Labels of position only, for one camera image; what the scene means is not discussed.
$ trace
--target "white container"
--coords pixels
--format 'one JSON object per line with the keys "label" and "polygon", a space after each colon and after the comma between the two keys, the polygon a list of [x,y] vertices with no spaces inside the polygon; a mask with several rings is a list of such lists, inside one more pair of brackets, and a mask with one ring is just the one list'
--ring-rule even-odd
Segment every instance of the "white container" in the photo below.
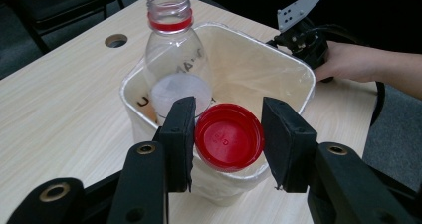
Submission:
{"label": "white container", "polygon": [[[302,60],[222,24],[201,23],[194,29],[208,55],[216,103],[240,105],[258,120],[261,120],[263,97],[282,100],[298,113],[302,112],[316,83],[313,71]],[[135,143],[153,137],[158,129],[153,107],[145,105],[148,86],[142,73],[143,65],[142,59],[120,88]],[[208,167],[195,148],[193,154],[192,193],[220,206],[233,204],[244,192],[271,175],[264,153],[252,165],[233,173]]]}

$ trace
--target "red lid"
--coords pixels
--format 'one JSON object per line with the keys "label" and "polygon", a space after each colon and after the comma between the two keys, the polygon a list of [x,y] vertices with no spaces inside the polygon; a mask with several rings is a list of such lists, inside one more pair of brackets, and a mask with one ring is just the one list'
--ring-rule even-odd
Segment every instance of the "red lid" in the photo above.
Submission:
{"label": "red lid", "polygon": [[238,105],[219,104],[198,119],[195,145],[209,166],[222,172],[235,172],[258,159],[264,148],[264,134],[251,112]]}

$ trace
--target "gray carpet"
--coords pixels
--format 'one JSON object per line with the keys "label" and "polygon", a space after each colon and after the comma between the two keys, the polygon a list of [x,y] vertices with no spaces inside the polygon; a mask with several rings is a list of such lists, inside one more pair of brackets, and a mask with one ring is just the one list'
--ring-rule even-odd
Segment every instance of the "gray carpet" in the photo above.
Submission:
{"label": "gray carpet", "polygon": [[[123,0],[125,6],[134,1]],[[118,11],[116,3],[109,5],[109,15]],[[51,48],[59,47],[102,20],[99,13],[49,34],[44,40]],[[18,18],[4,4],[0,4],[0,31],[0,79],[42,56]],[[369,131],[363,155],[366,163],[415,191],[422,181],[421,113],[421,101],[387,86],[384,109]]]}

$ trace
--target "table surface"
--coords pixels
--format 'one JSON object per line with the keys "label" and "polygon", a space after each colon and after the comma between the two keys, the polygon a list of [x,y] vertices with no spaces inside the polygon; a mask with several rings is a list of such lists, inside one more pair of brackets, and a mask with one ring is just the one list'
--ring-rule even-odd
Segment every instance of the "table surface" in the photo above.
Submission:
{"label": "table surface", "polygon": [[[87,32],[0,81],[0,222],[38,185],[75,177],[88,187],[122,169],[134,145],[119,96],[125,75],[143,56],[150,29],[138,0]],[[213,21],[267,42],[279,32],[192,0],[195,22]],[[127,43],[109,48],[110,35]],[[335,79],[316,84],[302,117],[318,142],[352,147],[360,156],[374,105],[374,83]],[[277,191],[272,177],[232,206],[191,193],[169,194],[171,223],[313,223],[306,194]]]}

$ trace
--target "clear plastic bottle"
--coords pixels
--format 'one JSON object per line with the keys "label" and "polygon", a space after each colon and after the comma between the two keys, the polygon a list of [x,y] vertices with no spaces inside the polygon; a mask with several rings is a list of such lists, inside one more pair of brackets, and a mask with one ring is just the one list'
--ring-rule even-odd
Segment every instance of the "clear plastic bottle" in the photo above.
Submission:
{"label": "clear plastic bottle", "polygon": [[211,104],[212,75],[207,55],[192,29],[189,0],[147,0],[152,30],[146,45],[145,79],[158,124],[163,124],[173,103],[195,97],[195,115]]}

